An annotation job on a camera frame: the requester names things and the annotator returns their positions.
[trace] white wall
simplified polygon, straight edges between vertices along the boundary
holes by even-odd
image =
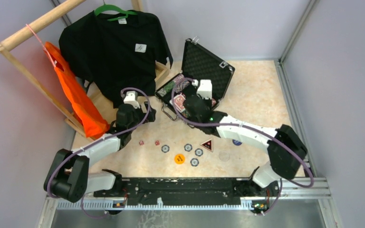
[[[284,66],[344,227],[365,227],[365,1],[320,1]]]
[[[129,0],[105,0],[122,9]],[[279,58],[308,0],[142,0],[144,11],[162,23],[175,59],[182,59],[184,41],[194,36],[225,59]],[[103,4],[87,0],[68,13],[76,21]]]
[[[0,41],[52,8],[48,0],[0,0]],[[57,43],[59,20],[39,33]],[[12,53],[65,101],[58,78],[35,38]],[[52,158],[69,148],[73,134],[64,116],[0,55],[0,228],[35,227]]]

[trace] black t-shirt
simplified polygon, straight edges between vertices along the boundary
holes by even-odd
[[[73,73],[95,82],[114,107],[123,103],[120,90],[125,87],[154,95],[155,60],[166,64],[168,57],[173,64],[159,19],[134,12],[137,15],[108,21],[124,14],[96,16],[93,11],[65,28],[59,39],[61,54]]]

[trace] orange poker chip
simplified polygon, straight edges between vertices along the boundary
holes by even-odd
[[[184,163],[184,161],[185,161],[185,157],[184,157],[184,155],[182,155],[182,154],[178,154],[178,155],[176,155],[176,156],[174,157],[174,161],[175,161],[175,163],[177,163],[177,164],[181,165],[181,164],[183,164],[183,163]]]

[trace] triangle sign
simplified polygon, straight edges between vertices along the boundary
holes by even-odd
[[[209,150],[210,152],[213,152],[212,139],[204,141],[203,143],[201,143],[201,146],[205,147],[205,149]]]

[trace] shirt label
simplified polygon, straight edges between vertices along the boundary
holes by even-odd
[[[121,18],[118,20],[118,23],[122,24],[122,25],[126,25],[126,19],[125,18]]]
[[[135,52],[146,52],[146,44],[135,44]]]

